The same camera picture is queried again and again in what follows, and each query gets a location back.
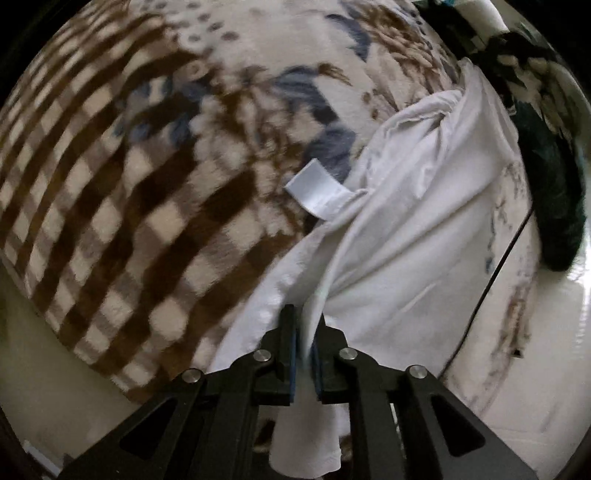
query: metal screw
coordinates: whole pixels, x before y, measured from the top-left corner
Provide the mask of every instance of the metal screw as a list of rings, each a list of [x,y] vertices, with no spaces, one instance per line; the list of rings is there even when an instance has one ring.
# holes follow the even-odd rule
[[[197,370],[196,368],[189,368],[189,370],[185,370],[183,372],[183,381],[185,383],[197,383],[203,373],[201,370]]]
[[[272,357],[269,350],[257,350],[252,356],[257,362],[268,362]]]
[[[414,378],[419,379],[425,378],[428,374],[427,369],[422,365],[413,365],[410,369],[408,369],[408,371]]]
[[[348,346],[347,348],[341,349],[339,356],[343,360],[355,360],[357,358],[357,350]]]

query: white label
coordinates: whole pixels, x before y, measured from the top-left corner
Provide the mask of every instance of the white label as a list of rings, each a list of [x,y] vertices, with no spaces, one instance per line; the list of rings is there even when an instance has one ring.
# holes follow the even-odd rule
[[[307,212],[321,220],[329,220],[353,197],[313,158],[293,177],[285,189]]]

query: patterned fabric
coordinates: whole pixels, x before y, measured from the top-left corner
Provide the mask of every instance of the patterned fabric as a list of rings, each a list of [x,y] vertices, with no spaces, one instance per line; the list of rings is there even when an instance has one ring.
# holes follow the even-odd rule
[[[314,157],[343,180],[453,66],[402,0],[93,0],[0,112],[0,246],[62,343],[143,400],[207,367],[303,237],[284,182]]]

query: white cloth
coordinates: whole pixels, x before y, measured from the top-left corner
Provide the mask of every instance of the white cloth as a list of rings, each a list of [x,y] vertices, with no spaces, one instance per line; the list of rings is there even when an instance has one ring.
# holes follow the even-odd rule
[[[212,371],[254,350],[284,303],[303,306],[304,364],[324,311],[350,346],[380,364],[441,371],[466,326],[466,306],[474,307],[473,298],[462,302],[461,291],[445,294],[449,272],[478,258],[464,258],[471,250],[482,252],[490,186],[519,157],[517,132],[498,95],[469,60],[460,65],[461,90],[424,98],[380,127],[345,182],[348,201],[266,275]],[[436,302],[428,314],[421,311],[426,298]],[[295,404],[277,419],[271,466],[299,478],[338,469],[339,435],[348,428],[339,412],[314,400],[300,369]]]

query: black metal frame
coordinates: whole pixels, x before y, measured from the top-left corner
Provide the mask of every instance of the black metal frame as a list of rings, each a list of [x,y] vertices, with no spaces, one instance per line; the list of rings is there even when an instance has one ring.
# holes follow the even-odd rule
[[[296,310],[286,306],[261,348],[209,375],[188,370],[60,480],[246,480],[260,405],[288,406]],[[356,480],[534,480],[535,473],[424,367],[402,372],[348,348],[321,322],[314,340],[318,398],[348,403]]]

